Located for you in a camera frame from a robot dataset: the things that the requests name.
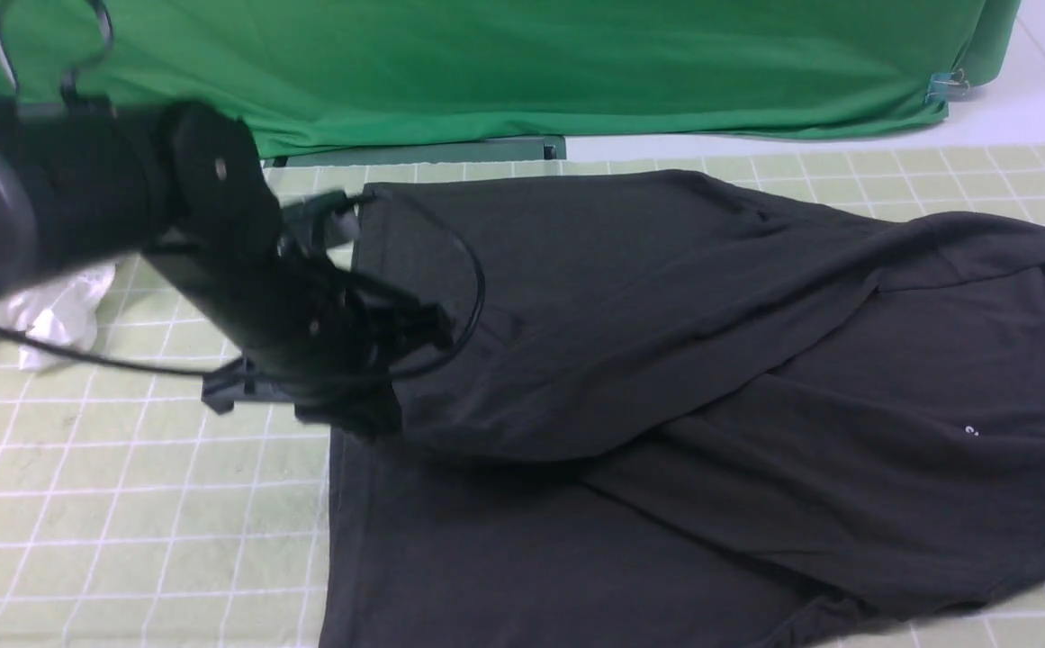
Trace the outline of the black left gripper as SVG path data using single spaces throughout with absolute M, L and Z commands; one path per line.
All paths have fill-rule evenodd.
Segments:
M 401 429 L 393 366 L 454 341 L 439 304 L 329 261 L 208 267 L 201 311 L 239 350 L 203 381 L 213 413 L 289 403 L 303 423 L 370 437 Z

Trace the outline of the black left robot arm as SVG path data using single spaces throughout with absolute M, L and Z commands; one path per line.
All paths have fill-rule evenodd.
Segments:
M 374 190 L 288 206 L 268 188 L 249 128 L 198 100 L 23 107 L 0 97 L 0 299 L 137 253 L 239 350 L 210 372 L 135 364 L 0 337 L 82 364 L 198 377 L 219 415 L 289 403 L 296 418 L 363 437 L 401 430 L 393 390 L 451 362 L 461 335 L 438 303 L 336 267 Z

